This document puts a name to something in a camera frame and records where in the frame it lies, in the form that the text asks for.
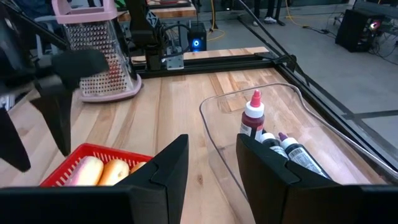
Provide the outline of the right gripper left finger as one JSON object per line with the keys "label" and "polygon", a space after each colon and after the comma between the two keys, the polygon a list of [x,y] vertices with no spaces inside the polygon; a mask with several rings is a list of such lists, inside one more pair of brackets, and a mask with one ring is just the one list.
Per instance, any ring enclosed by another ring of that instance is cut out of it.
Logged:
{"label": "right gripper left finger", "polygon": [[[144,165],[114,186],[66,186],[85,156]],[[38,187],[1,189],[1,223],[180,223],[188,158],[187,134],[155,157],[81,144]]]}

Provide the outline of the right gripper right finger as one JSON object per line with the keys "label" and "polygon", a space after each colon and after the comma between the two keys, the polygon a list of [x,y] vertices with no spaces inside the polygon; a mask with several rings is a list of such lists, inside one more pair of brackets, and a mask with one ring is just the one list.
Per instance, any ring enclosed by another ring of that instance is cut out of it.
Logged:
{"label": "right gripper right finger", "polygon": [[396,186],[337,184],[245,134],[236,153],[256,223],[397,224]]}

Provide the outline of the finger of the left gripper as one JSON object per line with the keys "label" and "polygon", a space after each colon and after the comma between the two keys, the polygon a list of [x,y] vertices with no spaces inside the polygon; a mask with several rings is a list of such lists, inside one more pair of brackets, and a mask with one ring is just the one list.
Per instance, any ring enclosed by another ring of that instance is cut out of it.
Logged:
{"label": "finger of the left gripper", "polygon": [[66,91],[41,96],[30,103],[41,112],[52,137],[63,156],[71,153],[71,108],[73,93]]}
{"label": "finger of the left gripper", "polygon": [[21,172],[31,168],[26,149],[5,108],[1,108],[1,159]]}

